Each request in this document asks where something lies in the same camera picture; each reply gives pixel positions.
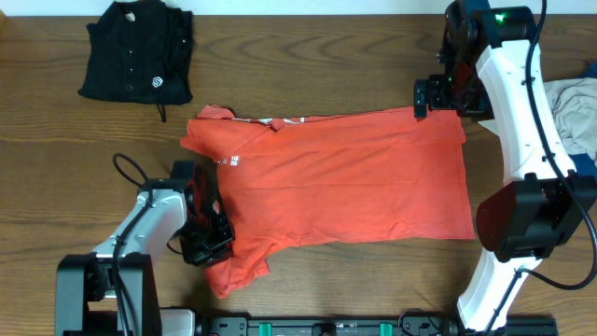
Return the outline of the orange red t-shirt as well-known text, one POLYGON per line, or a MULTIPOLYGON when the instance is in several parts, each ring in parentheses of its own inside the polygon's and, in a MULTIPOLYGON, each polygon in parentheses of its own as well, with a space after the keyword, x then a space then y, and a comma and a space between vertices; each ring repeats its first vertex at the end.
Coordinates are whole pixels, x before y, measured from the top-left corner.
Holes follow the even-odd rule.
POLYGON ((231 256, 206 270, 209 287, 227 297, 288 247, 473 238, 464 142, 447 111, 242 119, 206 106, 181 144, 215 163, 235 236, 231 256))

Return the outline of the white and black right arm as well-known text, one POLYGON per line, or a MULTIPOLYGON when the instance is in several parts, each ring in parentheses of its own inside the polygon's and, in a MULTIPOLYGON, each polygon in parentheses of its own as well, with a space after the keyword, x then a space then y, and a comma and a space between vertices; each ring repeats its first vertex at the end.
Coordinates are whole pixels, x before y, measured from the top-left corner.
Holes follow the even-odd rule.
POLYGON ((455 0, 445 19, 437 56, 445 71, 415 83, 414 115, 493 119, 504 185, 477 210, 482 250, 453 316, 406 313, 399 327, 406 335, 554 335, 554 318, 508 309, 541 261, 590 224, 596 181, 578 174, 554 124, 538 46, 544 18, 528 7, 455 0))

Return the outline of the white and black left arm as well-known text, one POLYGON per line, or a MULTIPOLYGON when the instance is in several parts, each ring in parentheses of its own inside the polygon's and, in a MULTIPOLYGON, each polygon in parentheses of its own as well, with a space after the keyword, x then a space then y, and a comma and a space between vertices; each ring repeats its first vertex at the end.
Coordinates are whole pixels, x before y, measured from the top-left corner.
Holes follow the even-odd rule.
POLYGON ((234 233, 217 189, 194 161, 176 161, 167 178, 137 183, 134 208, 88 254, 58 265, 57 335, 207 335, 190 308, 162 308, 154 264, 170 242, 185 263, 214 265, 231 255, 234 233))

